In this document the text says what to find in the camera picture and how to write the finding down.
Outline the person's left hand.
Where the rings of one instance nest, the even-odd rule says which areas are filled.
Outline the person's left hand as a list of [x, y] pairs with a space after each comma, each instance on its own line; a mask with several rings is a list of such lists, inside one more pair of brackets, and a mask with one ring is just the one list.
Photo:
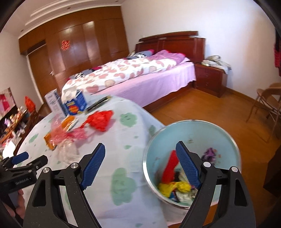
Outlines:
[[14, 212], [9, 206], [7, 206], [4, 203], [4, 207], [6, 208], [6, 210], [9, 212], [9, 214], [12, 217], [15, 217], [16, 214], [19, 215], [22, 219], [24, 219], [25, 217], [25, 212], [26, 212], [26, 208], [25, 208], [25, 200], [24, 200], [24, 192], [22, 189], [18, 190], [17, 193], [17, 202], [18, 202], [18, 207], [16, 208], [16, 212]]

